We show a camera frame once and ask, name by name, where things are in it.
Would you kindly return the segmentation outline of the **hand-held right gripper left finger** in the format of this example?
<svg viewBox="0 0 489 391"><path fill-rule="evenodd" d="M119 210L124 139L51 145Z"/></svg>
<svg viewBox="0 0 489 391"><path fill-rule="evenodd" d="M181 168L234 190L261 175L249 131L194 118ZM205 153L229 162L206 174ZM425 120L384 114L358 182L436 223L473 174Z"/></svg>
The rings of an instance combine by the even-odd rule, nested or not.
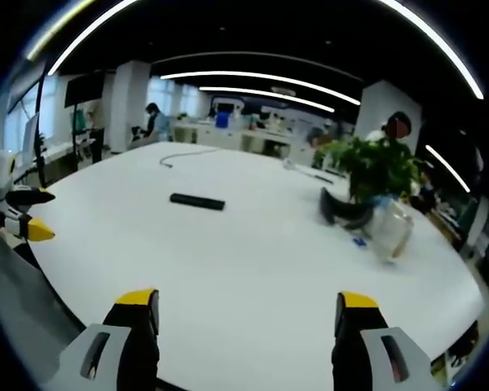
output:
<svg viewBox="0 0 489 391"><path fill-rule="evenodd" d="M45 390L154 390L160 360L159 291L119 297L102 323L88 326L60 354Z"/></svg>

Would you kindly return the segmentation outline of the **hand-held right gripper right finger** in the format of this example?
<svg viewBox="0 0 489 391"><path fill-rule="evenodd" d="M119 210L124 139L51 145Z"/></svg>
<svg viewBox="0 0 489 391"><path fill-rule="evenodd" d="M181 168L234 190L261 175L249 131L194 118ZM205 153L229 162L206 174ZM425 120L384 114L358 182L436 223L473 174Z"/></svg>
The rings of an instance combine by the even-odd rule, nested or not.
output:
<svg viewBox="0 0 489 391"><path fill-rule="evenodd" d="M337 391L441 390L428 355L399 327L389 327L378 304L362 294L337 294L331 353Z"/></svg>

